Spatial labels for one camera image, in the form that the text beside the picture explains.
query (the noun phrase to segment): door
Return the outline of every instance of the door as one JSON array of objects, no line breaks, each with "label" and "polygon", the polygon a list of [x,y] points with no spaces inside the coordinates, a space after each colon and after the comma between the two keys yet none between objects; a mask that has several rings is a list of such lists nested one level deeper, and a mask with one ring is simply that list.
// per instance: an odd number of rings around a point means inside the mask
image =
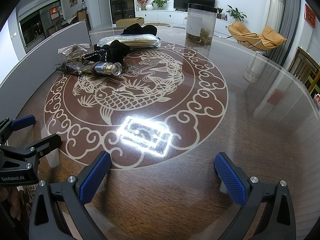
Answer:
[{"label": "door", "polygon": [[102,24],[111,22],[110,2],[109,0],[98,0]]}]

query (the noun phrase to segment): red banner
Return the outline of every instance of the red banner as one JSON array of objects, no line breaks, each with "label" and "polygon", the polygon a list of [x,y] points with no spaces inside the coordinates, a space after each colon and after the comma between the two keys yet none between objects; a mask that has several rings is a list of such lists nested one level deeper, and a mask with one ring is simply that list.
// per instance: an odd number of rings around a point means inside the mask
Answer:
[{"label": "red banner", "polygon": [[57,7],[53,7],[50,9],[50,15],[51,15],[51,20],[57,20],[59,19],[59,13],[58,13],[58,8]]}]

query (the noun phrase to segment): tv stand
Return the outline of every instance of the tv stand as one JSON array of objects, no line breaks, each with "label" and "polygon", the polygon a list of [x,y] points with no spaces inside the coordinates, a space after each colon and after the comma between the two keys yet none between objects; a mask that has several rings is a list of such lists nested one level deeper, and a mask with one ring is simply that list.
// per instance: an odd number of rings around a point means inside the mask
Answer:
[{"label": "tv stand", "polygon": [[188,12],[188,10],[178,10],[177,8],[175,9],[175,11],[178,11],[178,12]]},{"label": "tv stand", "polygon": [[[136,11],[136,17],[143,17],[144,23],[168,23],[171,27],[187,27],[187,12],[182,12],[176,9],[173,10],[151,10],[151,11]],[[228,31],[228,25],[232,24],[229,21],[222,19],[216,20],[216,25],[214,28],[215,35],[221,36],[222,38],[227,38],[230,36]]]}]

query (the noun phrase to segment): orange cushion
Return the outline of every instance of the orange cushion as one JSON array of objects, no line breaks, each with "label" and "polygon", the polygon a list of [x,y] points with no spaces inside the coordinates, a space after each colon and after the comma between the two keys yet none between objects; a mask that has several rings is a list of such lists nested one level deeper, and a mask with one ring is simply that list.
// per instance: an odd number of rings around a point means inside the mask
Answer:
[{"label": "orange cushion", "polygon": [[249,37],[249,38],[259,38],[259,36],[255,33],[246,33],[242,35],[243,37]]},{"label": "orange cushion", "polygon": [[264,27],[262,31],[262,35],[267,41],[270,41],[276,46],[279,46],[280,44],[282,44],[287,40],[285,37],[277,33],[275,30],[273,30],[269,26]]},{"label": "orange cushion", "polygon": [[236,21],[232,24],[241,34],[250,33],[250,31],[240,21]]}]

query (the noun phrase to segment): brown circular design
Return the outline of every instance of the brown circular design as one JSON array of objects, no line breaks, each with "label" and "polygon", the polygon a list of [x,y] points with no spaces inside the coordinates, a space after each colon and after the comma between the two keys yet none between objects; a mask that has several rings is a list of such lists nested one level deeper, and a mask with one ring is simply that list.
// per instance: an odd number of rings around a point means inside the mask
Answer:
[{"label": "brown circular design", "polygon": [[201,54],[162,42],[124,61],[118,77],[62,74],[51,87],[46,128],[73,160],[90,164],[105,150],[112,168],[159,163],[195,148],[221,122],[227,85]]}]

